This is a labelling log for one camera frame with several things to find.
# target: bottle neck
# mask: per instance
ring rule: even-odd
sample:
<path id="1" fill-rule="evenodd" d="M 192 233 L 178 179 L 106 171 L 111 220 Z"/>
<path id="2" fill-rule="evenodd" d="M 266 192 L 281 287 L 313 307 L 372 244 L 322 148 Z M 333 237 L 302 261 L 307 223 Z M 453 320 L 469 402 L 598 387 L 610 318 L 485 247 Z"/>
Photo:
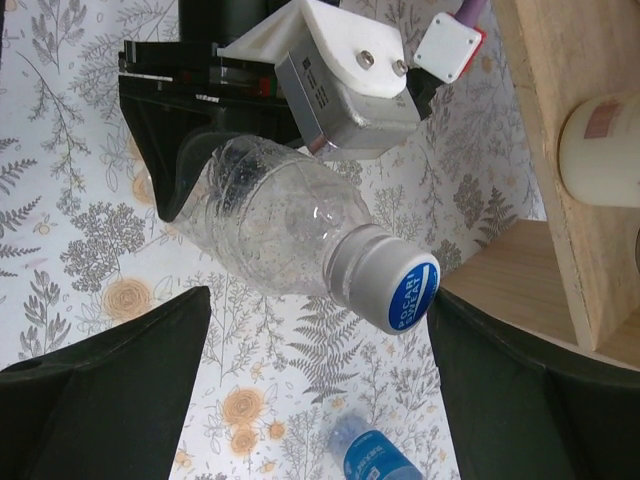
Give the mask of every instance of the bottle neck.
<path id="1" fill-rule="evenodd" d="M 349 294 L 353 272 L 375 246 L 390 238 L 393 236 L 378 225 L 361 225 L 349 232 L 328 254 L 324 280 L 334 302 L 351 308 Z"/>

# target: white connector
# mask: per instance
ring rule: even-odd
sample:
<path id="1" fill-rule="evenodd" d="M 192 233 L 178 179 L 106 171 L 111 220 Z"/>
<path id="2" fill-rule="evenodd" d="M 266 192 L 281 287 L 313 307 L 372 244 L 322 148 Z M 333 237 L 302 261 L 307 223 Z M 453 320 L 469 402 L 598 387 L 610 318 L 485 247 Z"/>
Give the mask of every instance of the white connector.
<path id="1" fill-rule="evenodd" d="M 462 25 L 448 13 L 431 21 L 413 61 L 445 83 L 455 82 L 482 44 L 482 33 Z"/>

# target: orange flower print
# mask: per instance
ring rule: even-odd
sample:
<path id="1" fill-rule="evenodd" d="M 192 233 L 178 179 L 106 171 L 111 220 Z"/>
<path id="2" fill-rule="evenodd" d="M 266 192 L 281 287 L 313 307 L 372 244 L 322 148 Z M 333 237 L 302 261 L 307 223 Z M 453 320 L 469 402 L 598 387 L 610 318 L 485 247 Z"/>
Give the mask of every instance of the orange flower print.
<path id="1" fill-rule="evenodd" d="M 491 73 L 493 70 L 493 60 L 488 55 L 483 55 L 482 60 L 480 60 L 480 65 L 482 66 L 482 71 L 484 73 Z"/>
<path id="2" fill-rule="evenodd" d="M 151 292 L 139 280 L 123 278 L 107 287 L 102 305 L 115 322 L 128 322 L 151 309 Z"/>
<path id="3" fill-rule="evenodd" d="M 262 395 L 243 388 L 227 396 L 222 405 L 222 418 L 228 425 L 249 425 L 260 417 L 263 409 Z"/>
<path id="4" fill-rule="evenodd" d="M 271 440 L 280 440 L 282 437 L 284 437 L 284 432 L 285 428 L 284 423 L 282 422 L 274 420 L 273 423 L 269 425 L 269 438 Z"/>
<path id="5" fill-rule="evenodd" d="M 146 168 L 140 170 L 131 186 L 133 190 L 133 196 L 143 205 L 155 205 L 153 188 L 151 187 L 151 180 L 149 179 L 149 173 Z"/>
<path id="6" fill-rule="evenodd" d="M 258 443 L 258 434 L 248 425 L 242 425 L 231 437 L 231 451 L 240 457 L 249 455 Z"/>
<path id="7" fill-rule="evenodd" d="M 260 473 L 271 473 L 276 469 L 276 462 L 265 458 L 260 466 Z"/>
<path id="8" fill-rule="evenodd" d="M 140 149 L 138 148 L 136 141 L 133 139 L 133 135 L 129 136 L 127 148 L 129 149 L 129 154 L 136 162 L 144 162 L 144 160 L 142 159 L 142 153 L 140 153 Z"/>
<path id="9" fill-rule="evenodd" d="M 173 459 L 173 462 L 178 464 L 178 468 L 191 468 L 191 458 L 192 456 L 189 455 L 184 449 L 179 448 L 176 452 L 176 456 Z"/>
<path id="10" fill-rule="evenodd" d="M 345 403 L 346 402 L 345 402 L 344 397 L 337 397 L 337 398 L 333 399 L 333 401 L 331 402 L 331 406 L 333 408 L 342 408 L 342 407 L 344 407 Z"/>
<path id="11" fill-rule="evenodd" d="M 49 233 L 51 233 L 51 227 L 58 226 L 57 223 L 49 223 L 50 219 L 51 219 L 51 215 L 45 216 L 42 222 L 38 222 L 36 224 L 36 226 L 33 229 L 33 232 L 34 233 L 38 232 L 42 236 L 49 235 Z"/>

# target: blue bottle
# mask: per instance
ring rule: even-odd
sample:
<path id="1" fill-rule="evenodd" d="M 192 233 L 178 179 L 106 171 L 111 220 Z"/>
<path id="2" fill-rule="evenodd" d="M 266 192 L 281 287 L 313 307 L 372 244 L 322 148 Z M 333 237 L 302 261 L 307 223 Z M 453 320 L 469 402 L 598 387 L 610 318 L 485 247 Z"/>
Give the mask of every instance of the blue bottle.
<path id="1" fill-rule="evenodd" d="M 328 447 L 346 480 L 424 479 L 384 433 L 354 413 L 338 419 Z"/>

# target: cable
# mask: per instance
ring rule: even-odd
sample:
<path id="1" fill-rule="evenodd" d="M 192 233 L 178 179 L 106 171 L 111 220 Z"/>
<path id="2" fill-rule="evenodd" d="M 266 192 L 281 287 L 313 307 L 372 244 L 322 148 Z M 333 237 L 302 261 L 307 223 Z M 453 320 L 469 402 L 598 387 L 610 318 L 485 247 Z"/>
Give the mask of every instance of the cable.
<path id="1" fill-rule="evenodd" d="M 466 27 L 475 27 L 486 3 L 487 0 L 464 0 L 455 19 Z"/>

